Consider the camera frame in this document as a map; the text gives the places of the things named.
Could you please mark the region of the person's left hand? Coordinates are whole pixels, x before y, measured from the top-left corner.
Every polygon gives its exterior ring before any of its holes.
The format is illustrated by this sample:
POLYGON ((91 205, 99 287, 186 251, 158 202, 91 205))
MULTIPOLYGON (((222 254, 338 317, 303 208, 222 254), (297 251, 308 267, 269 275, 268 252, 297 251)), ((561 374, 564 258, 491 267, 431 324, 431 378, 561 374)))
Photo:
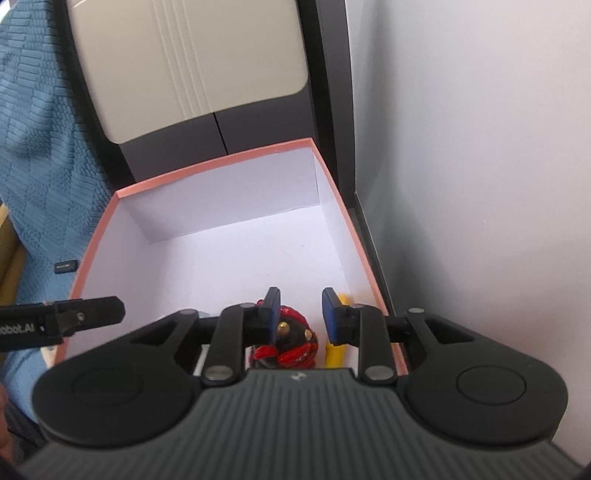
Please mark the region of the person's left hand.
POLYGON ((8 395, 3 385, 0 385, 0 454, 9 464, 13 463, 13 444, 8 431, 6 407, 9 404, 8 395))

